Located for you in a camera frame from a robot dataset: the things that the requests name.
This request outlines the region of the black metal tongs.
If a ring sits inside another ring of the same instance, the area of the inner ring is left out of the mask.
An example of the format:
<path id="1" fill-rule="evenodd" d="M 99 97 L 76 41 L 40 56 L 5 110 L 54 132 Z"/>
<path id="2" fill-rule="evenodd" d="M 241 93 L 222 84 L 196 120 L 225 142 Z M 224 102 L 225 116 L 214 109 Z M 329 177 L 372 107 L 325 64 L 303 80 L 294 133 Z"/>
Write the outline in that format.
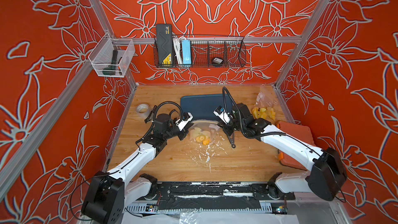
<path id="1" fill-rule="evenodd" d="M 227 138 L 228 138 L 228 140 L 229 140 L 229 142 L 230 142 L 230 144 L 231 144 L 231 147 L 232 147 L 233 149 L 236 148 L 234 133 L 232 133 L 232 134 L 230 134 L 230 135 L 227 135 Z"/>

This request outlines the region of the clear bag with yellow toys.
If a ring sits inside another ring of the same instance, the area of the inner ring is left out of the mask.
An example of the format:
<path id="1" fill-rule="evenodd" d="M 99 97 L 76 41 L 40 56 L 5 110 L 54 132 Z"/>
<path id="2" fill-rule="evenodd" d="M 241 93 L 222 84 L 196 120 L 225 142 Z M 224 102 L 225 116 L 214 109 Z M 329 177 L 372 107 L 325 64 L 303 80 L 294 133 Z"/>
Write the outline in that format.
<path id="1" fill-rule="evenodd" d="M 189 128 L 189 140 L 203 146 L 214 143 L 221 128 L 216 121 L 195 120 Z"/>

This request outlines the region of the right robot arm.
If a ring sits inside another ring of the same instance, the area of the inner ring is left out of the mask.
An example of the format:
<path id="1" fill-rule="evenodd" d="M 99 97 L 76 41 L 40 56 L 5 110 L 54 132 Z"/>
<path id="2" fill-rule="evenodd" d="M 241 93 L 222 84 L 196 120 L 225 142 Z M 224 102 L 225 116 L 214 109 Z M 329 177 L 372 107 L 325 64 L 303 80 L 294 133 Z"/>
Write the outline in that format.
<path id="1" fill-rule="evenodd" d="M 247 105 L 237 104 L 226 87 L 222 89 L 223 105 L 214 114 L 220 118 L 219 126 L 235 147 L 233 135 L 239 131 L 245 138 L 271 145 L 301 164 L 302 173 L 275 173 L 267 182 L 265 194 L 273 200 L 294 192 L 313 193 L 325 201 L 333 201 L 342 192 L 347 171 L 339 153 L 329 147 L 322 149 L 283 132 L 263 118 L 254 118 Z"/>

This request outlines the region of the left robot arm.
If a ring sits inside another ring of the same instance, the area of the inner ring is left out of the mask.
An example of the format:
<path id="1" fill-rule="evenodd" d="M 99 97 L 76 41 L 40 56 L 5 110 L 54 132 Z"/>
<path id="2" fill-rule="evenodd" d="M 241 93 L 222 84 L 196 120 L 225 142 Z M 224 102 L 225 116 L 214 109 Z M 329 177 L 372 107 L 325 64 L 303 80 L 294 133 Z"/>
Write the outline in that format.
<path id="1" fill-rule="evenodd" d="M 138 149 L 115 168 L 99 171 L 91 178 L 81 207 L 84 220 L 116 224 L 129 204 L 144 196 L 156 196 L 155 177 L 142 174 L 137 180 L 133 178 L 159 155 L 169 139 L 183 140 L 193 125 L 192 120 L 193 115 L 175 102 L 155 106 L 146 118 L 151 123 L 149 129 L 136 141 Z"/>

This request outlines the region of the clear resealable bag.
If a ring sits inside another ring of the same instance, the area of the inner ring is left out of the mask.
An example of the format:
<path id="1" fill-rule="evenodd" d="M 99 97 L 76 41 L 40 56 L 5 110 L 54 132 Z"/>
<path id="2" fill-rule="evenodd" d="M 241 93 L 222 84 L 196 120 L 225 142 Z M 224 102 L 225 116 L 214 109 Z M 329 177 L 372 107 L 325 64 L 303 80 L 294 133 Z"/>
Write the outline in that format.
<path id="1" fill-rule="evenodd" d="M 276 120 L 276 112 L 273 107 L 262 107 L 262 108 L 255 107 L 252 109 L 252 115 L 253 115 L 254 119 L 269 118 L 273 121 Z"/>
<path id="2" fill-rule="evenodd" d="M 273 88 L 265 85 L 260 86 L 260 91 L 256 98 L 255 107 L 267 108 L 275 107 L 277 105 L 279 105 L 279 102 Z"/>

